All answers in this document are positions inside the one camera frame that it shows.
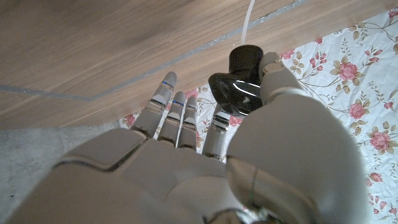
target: white fabric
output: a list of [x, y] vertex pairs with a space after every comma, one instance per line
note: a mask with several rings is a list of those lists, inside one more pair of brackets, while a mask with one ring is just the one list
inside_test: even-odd
[[[398, 223], [397, 36], [398, 9], [392, 9], [281, 55], [308, 94], [324, 103], [358, 143], [366, 163], [367, 223]], [[216, 101], [208, 85], [186, 94], [198, 97], [201, 153]], [[122, 118], [121, 126], [131, 126], [138, 114]], [[240, 123], [231, 118], [228, 142]]]

